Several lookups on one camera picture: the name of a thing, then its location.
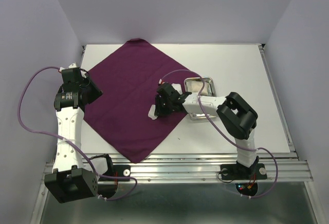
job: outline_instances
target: metal frame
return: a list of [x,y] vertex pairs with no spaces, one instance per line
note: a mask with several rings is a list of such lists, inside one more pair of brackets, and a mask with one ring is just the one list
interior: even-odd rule
[[[274,154],[280,172],[278,182],[305,182],[317,222],[325,223],[325,217],[312,183],[313,178],[308,164],[306,161],[299,161],[298,159],[280,100],[268,69],[264,49],[261,44],[258,44],[258,46],[290,148],[290,153]],[[264,180],[264,182],[273,182],[276,173],[273,160],[268,154],[258,153],[258,155],[260,162],[265,164],[267,170],[268,179]],[[222,183],[217,179],[220,165],[236,162],[236,154],[152,154],[138,164],[130,163],[121,154],[112,154],[111,158],[113,164],[129,164],[131,166],[131,176],[137,178],[139,184]],[[52,165],[52,163],[46,164],[44,175],[51,173]],[[134,181],[121,183],[132,184]],[[100,184],[112,184],[112,182],[100,182]],[[40,223],[47,193],[48,190],[42,180],[32,214],[31,224]]]

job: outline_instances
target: metal tray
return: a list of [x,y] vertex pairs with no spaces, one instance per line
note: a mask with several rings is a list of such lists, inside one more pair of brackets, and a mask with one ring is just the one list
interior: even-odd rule
[[[215,90],[215,85],[214,85],[214,81],[212,80],[212,78],[210,77],[202,77],[202,79],[209,84],[210,86],[210,95],[207,95],[207,96],[211,96],[211,97],[216,97],[216,90]],[[185,88],[185,91],[189,91],[188,89],[188,85],[187,83],[189,81],[198,81],[198,82],[202,82],[200,78],[187,78],[184,80],[184,88]],[[206,119],[206,116],[204,114],[190,114],[190,117],[192,120],[199,120],[199,119]],[[215,119],[216,116],[213,116],[213,115],[209,115],[209,118],[210,119]]]

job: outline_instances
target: screw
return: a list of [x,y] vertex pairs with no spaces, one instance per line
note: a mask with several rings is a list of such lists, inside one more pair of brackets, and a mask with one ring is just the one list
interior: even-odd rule
[[260,172],[261,175],[265,175],[265,174],[266,174],[266,169],[263,168],[263,167],[261,167],[261,168],[259,169],[259,172]]
[[222,169],[222,175],[224,176],[228,175],[228,173],[224,173],[225,171],[227,171],[227,169]]
[[130,174],[130,170],[125,169],[125,170],[123,171],[123,175],[124,175],[124,176],[129,176],[129,174]]

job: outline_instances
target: gray wall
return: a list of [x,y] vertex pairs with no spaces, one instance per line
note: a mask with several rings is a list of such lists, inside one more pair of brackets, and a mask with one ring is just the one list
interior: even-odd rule
[[[56,141],[19,126],[18,99],[36,70],[79,60],[81,46],[57,0],[0,0],[0,11],[0,223],[28,223]],[[55,70],[32,83],[26,124],[57,131],[52,103],[60,84]]]
[[267,42],[290,0],[59,0],[83,44]]
[[309,162],[327,215],[328,44],[329,0],[292,0],[265,47],[294,144]]

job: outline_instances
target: black mounting bracket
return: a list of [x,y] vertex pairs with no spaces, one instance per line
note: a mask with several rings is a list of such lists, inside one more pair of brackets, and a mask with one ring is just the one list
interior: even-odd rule
[[256,179],[267,179],[265,165],[255,161],[252,171],[242,170],[244,166],[239,163],[236,164],[222,164],[221,176],[222,180],[249,180],[254,174]]
[[98,190],[96,175],[75,167],[45,175],[45,185],[59,203],[95,197]]
[[[131,166],[130,165],[113,165],[112,158],[108,154],[98,155],[91,157],[90,159],[96,159],[96,158],[105,158],[107,162],[107,171],[103,174],[106,176],[115,176],[115,177],[129,177],[131,172]],[[129,178],[127,179],[107,179],[107,178],[99,178],[99,182],[104,181],[130,181]]]

